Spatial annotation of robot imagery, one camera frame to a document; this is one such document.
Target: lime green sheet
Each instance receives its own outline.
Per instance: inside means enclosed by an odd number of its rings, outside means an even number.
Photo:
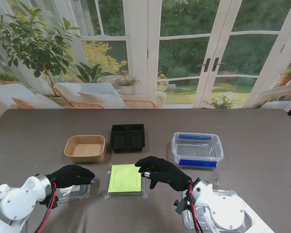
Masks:
[[[110,193],[140,192],[141,174],[134,164],[112,165]]]

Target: white cushion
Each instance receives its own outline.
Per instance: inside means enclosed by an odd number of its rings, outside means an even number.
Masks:
[[[99,94],[91,92],[78,92],[88,103],[100,103],[105,108],[126,108],[124,101],[111,94]]]
[[[8,109],[17,109],[16,103],[7,96],[0,95],[0,117]]]
[[[261,108],[283,109],[288,112],[291,110],[291,101],[273,101],[263,104]]]
[[[69,101],[88,102],[78,92],[110,94],[121,98],[111,83],[57,83],[57,90]]]
[[[14,83],[0,85],[0,117],[7,109],[17,109],[17,105],[11,99],[13,98],[30,98],[34,93],[28,90],[23,85]]]
[[[59,106],[57,103],[41,94],[36,94],[34,97],[27,99],[24,98],[12,98],[12,99],[21,109],[32,109],[32,108],[62,109],[62,107]]]

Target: grass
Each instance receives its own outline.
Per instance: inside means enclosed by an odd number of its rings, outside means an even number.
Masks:
[[[226,92],[232,92],[238,107],[241,107],[250,95],[253,86],[240,86],[228,83],[215,83],[210,98]],[[177,85],[174,92],[167,92],[165,104],[192,104],[196,95],[196,84]]]

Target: brown table surface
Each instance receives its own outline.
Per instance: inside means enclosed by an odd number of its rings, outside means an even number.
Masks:
[[[69,137],[100,134],[109,142],[113,124],[143,123],[141,153],[107,151],[103,162],[82,164],[96,174],[90,198],[60,204],[43,232],[180,233],[189,232],[173,203],[180,192],[159,183],[145,200],[105,200],[109,164],[134,164],[155,155],[174,161],[174,132],[217,134],[224,160],[215,170],[184,169],[192,178],[220,176],[219,188],[234,190],[276,232],[291,233],[291,119],[282,110],[8,110],[0,119],[0,184],[20,187],[37,173],[71,164],[63,151]],[[29,232],[45,207],[37,205]]]

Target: white flowers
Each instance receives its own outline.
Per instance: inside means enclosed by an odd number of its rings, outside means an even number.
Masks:
[[[226,109],[233,108],[236,101],[237,99],[233,98],[233,93],[229,91],[211,99],[207,104],[209,104],[211,108]]]
[[[167,94],[161,91],[156,92],[156,100],[165,100],[167,99]]]

